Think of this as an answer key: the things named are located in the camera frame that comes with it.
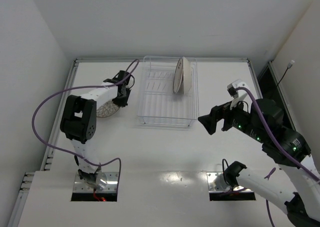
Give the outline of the small flower pattern plate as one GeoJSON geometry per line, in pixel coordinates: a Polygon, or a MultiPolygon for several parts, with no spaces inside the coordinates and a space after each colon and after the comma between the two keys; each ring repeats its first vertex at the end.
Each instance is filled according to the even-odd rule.
{"type": "Polygon", "coordinates": [[[96,110],[96,116],[98,118],[108,118],[119,111],[119,109],[120,107],[110,100],[96,110]]]}

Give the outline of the sunburst pattern plate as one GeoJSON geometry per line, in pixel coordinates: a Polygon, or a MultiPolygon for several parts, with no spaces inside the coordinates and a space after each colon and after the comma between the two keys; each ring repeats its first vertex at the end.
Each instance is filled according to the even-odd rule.
{"type": "Polygon", "coordinates": [[[183,78],[183,64],[184,64],[184,59],[181,57],[179,58],[175,72],[174,72],[174,78],[173,78],[173,93],[177,94],[182,83],[182,78],[183,78]]]}

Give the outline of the large flower pattern plate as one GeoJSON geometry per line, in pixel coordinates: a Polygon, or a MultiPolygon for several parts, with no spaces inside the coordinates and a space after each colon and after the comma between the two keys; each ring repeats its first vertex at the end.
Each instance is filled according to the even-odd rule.
{"type": "Polygon", "coordinates": [[[188,95],[192,87],[192,68],[190,61],[183,57],[183,94],[188,95]]]}

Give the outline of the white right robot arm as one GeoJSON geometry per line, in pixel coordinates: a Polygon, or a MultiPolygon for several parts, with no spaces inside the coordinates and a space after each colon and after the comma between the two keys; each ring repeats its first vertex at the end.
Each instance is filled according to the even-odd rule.
{"type": "Polygon", "coordinates": [[[234,161],[215,180],[217,191],[243,187],[258,194],[281,210],[295,227],[320,225],[320,175],[305,138],[283,125],[284,112],[273,100],[256,99],[250,111],[231,101],[214,106],[198,121],[210,135],[223,121],[224,132],[235,128],[259,142],[262,151],[286,174],[292,187],[263,177],[248,165],[234,161]]]}

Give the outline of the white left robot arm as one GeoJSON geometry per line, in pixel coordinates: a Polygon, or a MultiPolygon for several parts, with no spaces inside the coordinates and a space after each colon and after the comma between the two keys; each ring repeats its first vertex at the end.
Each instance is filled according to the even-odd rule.
{"type": "Polygon", "coordinates": [[[103,189],[107,184],[91,144],[97,118],[110,117],[126,107],[134,84],[134,76],[121,70],[112,79],[105,79],[99,88],[82,95],[72,94],[66,99],[60,130],[74,147],[79,178],[92,188],[103,189]]]}

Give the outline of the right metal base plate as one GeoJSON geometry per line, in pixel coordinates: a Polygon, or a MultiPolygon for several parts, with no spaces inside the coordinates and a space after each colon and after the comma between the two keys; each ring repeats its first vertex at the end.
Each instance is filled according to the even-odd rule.
{"type": "Polygon", "coordinates": [[[244,188],[243,186],[231,187],[224,180],[223,173],[218,172],[207,172],[207,183],[209,193],[214,194],[235,194],[235,193],[251,193],[252,190],[244,188]]]}

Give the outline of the metal base plate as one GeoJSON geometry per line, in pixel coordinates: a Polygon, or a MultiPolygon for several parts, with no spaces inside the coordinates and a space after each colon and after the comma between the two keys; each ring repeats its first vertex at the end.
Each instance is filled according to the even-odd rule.
{"type": "Polygon", "coordinates": [[[218,172],[207,172],[207,183],[209,193],[214,194],[235,194],[235,193],[251,193],[252,190],[244,188],[243,186],[231,187],[224,180],[223,173],[218,172]]]}
{"type": "Polygon", "coordinates": [[[95,181],[81,179],[77,173],[74,178],[72,190],[74,193],[87,194],[96,190],[98,193],[116,193],[118,184],[118,172],[101,172],[95,177],[95,181]]]}

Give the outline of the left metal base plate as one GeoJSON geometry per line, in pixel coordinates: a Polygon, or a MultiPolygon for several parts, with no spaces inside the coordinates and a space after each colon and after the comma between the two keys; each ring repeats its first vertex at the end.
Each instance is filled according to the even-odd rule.
{"type": "Polygon", "coordinates": [[[95,177],[95,181],[81,179],[77,173],[74,178],[72,190],[74,193],[87,194],[96,190],[98,193],[116,193],[118,184],[118,172],[101,172],[95,177]]]}

